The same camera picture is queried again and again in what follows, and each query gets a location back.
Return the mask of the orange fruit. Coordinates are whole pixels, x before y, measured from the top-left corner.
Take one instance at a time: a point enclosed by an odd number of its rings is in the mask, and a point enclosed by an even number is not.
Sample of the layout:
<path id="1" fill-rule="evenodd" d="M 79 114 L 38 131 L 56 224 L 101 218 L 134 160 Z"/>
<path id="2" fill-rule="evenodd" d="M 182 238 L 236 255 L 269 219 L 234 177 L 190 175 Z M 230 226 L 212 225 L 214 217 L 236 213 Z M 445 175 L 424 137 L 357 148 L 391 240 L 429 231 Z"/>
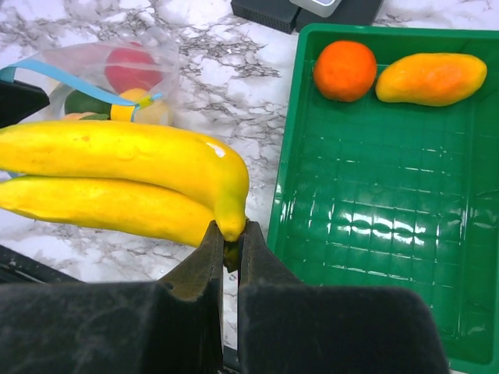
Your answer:
<path id="1" fill-rule="evenodd" d="M 313 69 L 313 81 L 329 100 L 354 102 L 372 87 L 377 60 L 365 44 L 335 41 L 320 53 Z"/>

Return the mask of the yellow banana bunch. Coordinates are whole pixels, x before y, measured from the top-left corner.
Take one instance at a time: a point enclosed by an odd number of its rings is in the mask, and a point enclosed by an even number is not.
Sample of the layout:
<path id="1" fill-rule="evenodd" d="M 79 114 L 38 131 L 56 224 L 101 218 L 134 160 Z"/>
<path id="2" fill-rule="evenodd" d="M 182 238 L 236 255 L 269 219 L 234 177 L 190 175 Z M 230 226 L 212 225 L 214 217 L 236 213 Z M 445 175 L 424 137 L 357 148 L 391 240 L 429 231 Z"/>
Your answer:
<path id="1" fill-rule="evenodd" d="M 239 265 L 249 174 L 231 147 L 198 132 L 123 121 L 31 122 L 1 131 L 5 210 L 198 246 L 214 221 L 224 264 Z"/>

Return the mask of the green plastic tray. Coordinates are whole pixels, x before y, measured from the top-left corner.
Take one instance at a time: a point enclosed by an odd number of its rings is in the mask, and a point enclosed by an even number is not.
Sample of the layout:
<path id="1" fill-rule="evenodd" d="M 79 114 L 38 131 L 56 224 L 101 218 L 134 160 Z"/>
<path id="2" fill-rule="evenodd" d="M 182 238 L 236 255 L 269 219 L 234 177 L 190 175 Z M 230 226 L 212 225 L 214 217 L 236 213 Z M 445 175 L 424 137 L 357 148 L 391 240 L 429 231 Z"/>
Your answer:
<path id="1" fill-rule="evenodd" d="M 330 43 L 379 70 L 420 52 L 474 55 L 482 87 L 447 107 L 353 103 L 313 82 Z M 394 285 L 430 307 L 452 369 L 498 370 L 498 33 L 314 23 L 299 33 L 267 243 L 302 281 Z"/>

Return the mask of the yellow lemon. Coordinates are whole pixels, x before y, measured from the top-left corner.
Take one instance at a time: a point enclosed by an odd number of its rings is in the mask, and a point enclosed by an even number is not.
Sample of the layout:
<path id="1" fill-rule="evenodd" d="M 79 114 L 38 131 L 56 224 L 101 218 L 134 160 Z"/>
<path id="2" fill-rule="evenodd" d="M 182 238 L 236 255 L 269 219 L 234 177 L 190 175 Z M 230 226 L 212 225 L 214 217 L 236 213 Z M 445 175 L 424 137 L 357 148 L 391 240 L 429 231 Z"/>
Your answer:
<path id="1" fill-rule="evenodd" d="M 110 110 L 112 121 L 171 125 L 172 111 L 161 93 L 152 94 L 133 88 L 121 93 L 120 97 L 133 102 L 133 105 L 113 104 Z"/>

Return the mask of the grey translucent small case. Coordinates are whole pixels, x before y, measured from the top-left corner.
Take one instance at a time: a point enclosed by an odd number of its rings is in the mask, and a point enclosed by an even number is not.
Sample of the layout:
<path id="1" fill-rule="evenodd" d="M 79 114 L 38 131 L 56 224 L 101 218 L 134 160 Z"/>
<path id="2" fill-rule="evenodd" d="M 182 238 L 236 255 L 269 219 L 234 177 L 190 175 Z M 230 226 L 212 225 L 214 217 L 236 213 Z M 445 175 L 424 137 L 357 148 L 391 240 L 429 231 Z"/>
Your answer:
<path id="1" fill-rule="evenodd" d="M 290 0 L 293 5 L 298 6 L 314 15 L 322 18 L 331 16 L 341 4 L 341 0 Z"/>

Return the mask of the red apple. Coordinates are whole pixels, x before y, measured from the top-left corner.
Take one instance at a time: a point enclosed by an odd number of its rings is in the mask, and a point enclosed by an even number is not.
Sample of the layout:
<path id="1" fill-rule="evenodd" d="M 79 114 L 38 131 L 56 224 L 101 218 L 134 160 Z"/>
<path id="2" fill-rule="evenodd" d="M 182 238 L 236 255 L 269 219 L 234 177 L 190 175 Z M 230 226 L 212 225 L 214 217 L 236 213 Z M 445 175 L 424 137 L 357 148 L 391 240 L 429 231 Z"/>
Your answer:
<path id="1" fill-rule="evenodd" d="M 158 64 L 140 43 L 133 41 L 129 45 L 129 48 L 114 48 L 104 67 L 106 80 L 118 94 L 133 88 L 150 90 L 164 78 Z"/>

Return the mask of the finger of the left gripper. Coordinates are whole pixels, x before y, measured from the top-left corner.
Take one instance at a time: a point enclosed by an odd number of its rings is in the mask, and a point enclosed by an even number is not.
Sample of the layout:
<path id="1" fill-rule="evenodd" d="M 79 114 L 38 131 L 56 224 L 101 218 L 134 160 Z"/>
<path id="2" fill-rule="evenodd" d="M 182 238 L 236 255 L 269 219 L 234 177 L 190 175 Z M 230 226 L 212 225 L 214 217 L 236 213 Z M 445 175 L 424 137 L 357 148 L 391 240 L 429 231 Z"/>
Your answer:
<path id="1" fill-rule="evenodd" d="M 38 86 L 1 81 L 0 127 L 15 125 L 49 104 L 48 95 Z"/>

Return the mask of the clear zip top bag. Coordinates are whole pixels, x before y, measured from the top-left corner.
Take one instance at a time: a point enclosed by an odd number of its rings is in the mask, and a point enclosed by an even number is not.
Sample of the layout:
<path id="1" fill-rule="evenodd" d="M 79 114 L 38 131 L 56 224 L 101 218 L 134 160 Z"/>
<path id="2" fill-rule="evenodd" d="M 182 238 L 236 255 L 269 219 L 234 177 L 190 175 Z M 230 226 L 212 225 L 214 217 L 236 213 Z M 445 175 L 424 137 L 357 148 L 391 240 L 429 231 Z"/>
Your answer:
<path id="1" fill-rule="evenodd" d="M 166 33 L 39 51 L 1 69 L 1 126 L 100 119 L 171 125 L 179 46 Z"/>

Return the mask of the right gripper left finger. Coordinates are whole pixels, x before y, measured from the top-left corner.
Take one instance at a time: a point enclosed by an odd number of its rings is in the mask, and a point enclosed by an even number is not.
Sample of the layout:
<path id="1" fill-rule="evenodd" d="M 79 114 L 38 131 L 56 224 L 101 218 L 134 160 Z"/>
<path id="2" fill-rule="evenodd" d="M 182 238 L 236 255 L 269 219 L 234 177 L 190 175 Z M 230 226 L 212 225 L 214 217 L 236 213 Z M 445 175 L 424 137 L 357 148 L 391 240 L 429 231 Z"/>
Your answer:
<path id="1" fill-rule="evenodd" d="M 159 280 L 84 283 L 2 248 L 2 372 L 220 371 L 223 252 L 210 224 Z"/>

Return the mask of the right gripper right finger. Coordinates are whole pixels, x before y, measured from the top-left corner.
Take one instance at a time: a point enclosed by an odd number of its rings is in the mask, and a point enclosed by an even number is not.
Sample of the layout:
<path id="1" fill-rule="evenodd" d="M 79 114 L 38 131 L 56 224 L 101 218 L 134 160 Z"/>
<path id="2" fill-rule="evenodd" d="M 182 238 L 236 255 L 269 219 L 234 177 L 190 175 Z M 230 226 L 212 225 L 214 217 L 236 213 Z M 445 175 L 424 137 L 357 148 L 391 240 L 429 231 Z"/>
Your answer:
<path id="1" fill-rule="evenodd" d="M 243 373 L 446 373 L 430 310 L 400 287 L 311 286 L 250 221 L 239 240 Z"/>

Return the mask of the yellow peach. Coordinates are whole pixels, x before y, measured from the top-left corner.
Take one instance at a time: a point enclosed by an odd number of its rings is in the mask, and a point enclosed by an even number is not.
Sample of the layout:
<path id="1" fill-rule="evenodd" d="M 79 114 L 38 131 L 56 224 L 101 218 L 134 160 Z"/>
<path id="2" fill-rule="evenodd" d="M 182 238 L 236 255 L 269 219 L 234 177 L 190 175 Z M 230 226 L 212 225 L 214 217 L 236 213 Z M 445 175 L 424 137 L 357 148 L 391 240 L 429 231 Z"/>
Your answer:
<path id="1" fill-rule="evenodd" d="M 70 113 L 61 118 L 62 121 L 79 121 L 79 120 L 109 120 L 108 114 L 98 114 L 94 112 Z"/>

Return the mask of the orange yellow mango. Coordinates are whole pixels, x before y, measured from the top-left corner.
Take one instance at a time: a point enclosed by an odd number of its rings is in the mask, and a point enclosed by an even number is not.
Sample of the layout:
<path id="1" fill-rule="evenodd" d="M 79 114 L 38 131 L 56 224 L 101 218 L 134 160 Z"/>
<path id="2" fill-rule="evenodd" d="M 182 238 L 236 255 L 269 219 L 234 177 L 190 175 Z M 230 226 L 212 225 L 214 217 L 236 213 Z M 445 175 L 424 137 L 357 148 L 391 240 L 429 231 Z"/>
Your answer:
<path id="1" fill-rule="evenodd" d="M 486 77 L 486 63 L 473 55 L 418 53 L 390 64 L 375 92 L 387 103 L 444 107 L 471 97 Z"/>

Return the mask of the black flat box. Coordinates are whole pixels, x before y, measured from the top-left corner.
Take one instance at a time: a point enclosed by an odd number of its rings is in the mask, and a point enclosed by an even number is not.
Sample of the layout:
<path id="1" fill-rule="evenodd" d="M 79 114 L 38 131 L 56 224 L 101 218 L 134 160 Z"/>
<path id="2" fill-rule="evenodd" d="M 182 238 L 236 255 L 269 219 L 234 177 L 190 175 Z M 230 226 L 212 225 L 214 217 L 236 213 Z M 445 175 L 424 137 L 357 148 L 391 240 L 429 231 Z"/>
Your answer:
<path id="1" fill-rule="evenodd" d="M 377 18 L 383 0 L 342 1 L 334 13 L 322 18 L 293 5 L 290 1 L 232 1 L 235 16 L 291 34 L 311 23 L 369 26 Z"/>

